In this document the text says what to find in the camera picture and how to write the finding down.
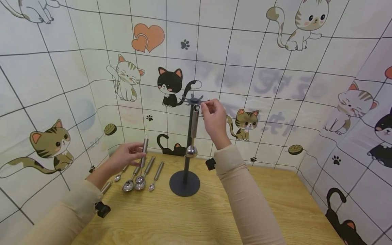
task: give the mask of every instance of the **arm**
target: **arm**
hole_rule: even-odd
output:
[[[95,215],[95,203],[102,199],[101,189],[124,166],[138,166],[145,157],[143,143],[121,145],[116,152],[90,174],[76,189],[33,226],[21,245],[69,245]]]
[[[217,151],[216,174],[229,198],[231,211],[244,245],[285,245],[278,223],[250,175],[237,147],[226,134],[226,110],[213,99],[201,104],[204,125]]]
[[[216,174],[229,198],[244,245],[285,245],[278,223],[263,193],[234,145],[214,153]]]

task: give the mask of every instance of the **wooden table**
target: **wooden table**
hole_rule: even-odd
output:
[[[200,178],[200,190],[191,197],[172,193],[169,180],[183,170],[184,158],[149,153],[156,160],[147,175],[146,188],[122,192],[132,176],[130,167],[103,198],[111,212],[95,217],[73,244],[231,245],[242,244],[226,193],[215,171],[203,159],[192,159],[190,170]],[[148,191],[159,163],[165,166],[153,192]],[[343,244],[294,172],[251,167],[280,225],[287,244]]]

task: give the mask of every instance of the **black stand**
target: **black stand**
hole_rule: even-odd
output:
[[[191,127],[192,127],[192,117],[193,117],[193,105],[200,103],[197,98],[191,98],[188,103],[191,106],[191,115],[189,117],[189,127],[188,127],[188,142],[187,147],[191,145]],[[184,170],[178,171],[173,174],[170,178],[170,189],[178,196],[191,196],[196,194],[200,188],[200,180],[197,175],[189,171],[189,161],[190,158],[185,157]]]

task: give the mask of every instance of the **orange heart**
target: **orange heart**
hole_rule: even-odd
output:
[[[147,50],[149,52],[158,47],[165,40],[165,33],[162,28],[157,25],[147,27],[145,24],[137,24],[134,28],[134,34],[138,39],[140,34],[145,35],[148,41]]]
[[[132,47],[140,52],[145,52],[147,47],[147,38],[144,35],[139,35],[137,39],[132,40]]]

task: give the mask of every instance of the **calico cartoon cat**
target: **calico cartoon cat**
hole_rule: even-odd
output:
[[[171,150],[169,148],[164,148],[161,145],[161,137],[164,137],[166,139],[169,139],[169,136],[165,135],[165,134],[160,134],[158,135],[158,137],[156,138],[156,142],[158,143],[158,146],[162,149],[162,153],[163,154],[168,154],[168,155],[175,155],[175,156],[185,156],[185,152],[186,152],[186,148],[181,146],[179,143],[174,145],[174,149]]]
[[[338,215],[331,208],[330,198],[334,193],[339,194],[340,200],[343,203],[347,202],[347,199],[341,190],[338,188],[331,188],[327,193],[328,210],[325,214],[326,218],[346,245],[366,245],[358,235],[357,228],[352,220],[346,220],[340,224]]]
[[[176,107],[178,105],[182,105],[184,103],[184,99],[187,96],[187,93],[191,89],[199,89],[201,88],[201,82],[198,80],[190,81],[185,87],[184,94],[180,102],[177,102],[176,93],[180,92],[182,88],[182,71],[181,69],[177,69],[174,72],[167,71],[162,67],[158,68],[159,77],[158,77],[158,89],[162,93],[165,94],[163,98],[162,105],[169,107]]]
[[[278,46],[287,50],[302,51],[306,49],[307,39],[319,39],[321,34],[312,33],[324,25],[328,17],[331,0],[301,0],[301,5],[295,17],[298,27],[289,37],[286,45],[282,43],[285,12],[280,7],[272,7],[267,11],[267,18],[278,23]]]
[[[53,158],[54,169],[47,169],[32,158],[21,157],[7,162],[0,170],[6,165],[16,166],[22,164],[22,168],[33,167],[44,174],[54,174],[57,171],[62,171],[69,167],[74,161],[74,157],[67,150],[70,142],[71,136],[68,131],[63,128],[61,120],[58,119],[57,122],[45,132],[36,131],[30,134],[30,143],[34,150],[42,158]]]
[[[373,160],[392,168],[392,108],[374,127],[374,132],[384,142],[371,149],[367,154]]]
[[[108,65],[106,69],[114,78],[114,89],[120,100],[135,102],[138,96],[133,85],[140,83],[144,70],[126,61],[121,54],[118,54],[117,68]]]
[[[226,116],[227,123],[230,126],[230,133],[238,140],[249,141],[249,130],[257,127],[257,115],[259,111],[245,112],[243,109],[239,109],[236,116],[236,126],[239,128],[236,134],[233,131],[233,121],[230,116]]]
[[[337,118],[329,120],[324,129],[339,135],[348,131],[351,125],[351,117],[363,117],[378,106],[378,102],[373,99],[373,96],[364,90],[360,90],[355,82],[351,84],[347,92],[340,93],[338,99],[337,110],[340,113],[336,113]]]
[[[54,21],[54,18],[51,16],[49,10],[46,7],[60,7],[58,1],[55,0],[19,0],[19,7],[21,12],[19,13],[11,7],[11,5],[8,3],[8,0],[0,0],[0,2],[6,9],[8,9],[9,12],[11,12],[11,14],[18,18],[25,18],[34,23],[45,22],[46,24],[50,24],[51,21]]]

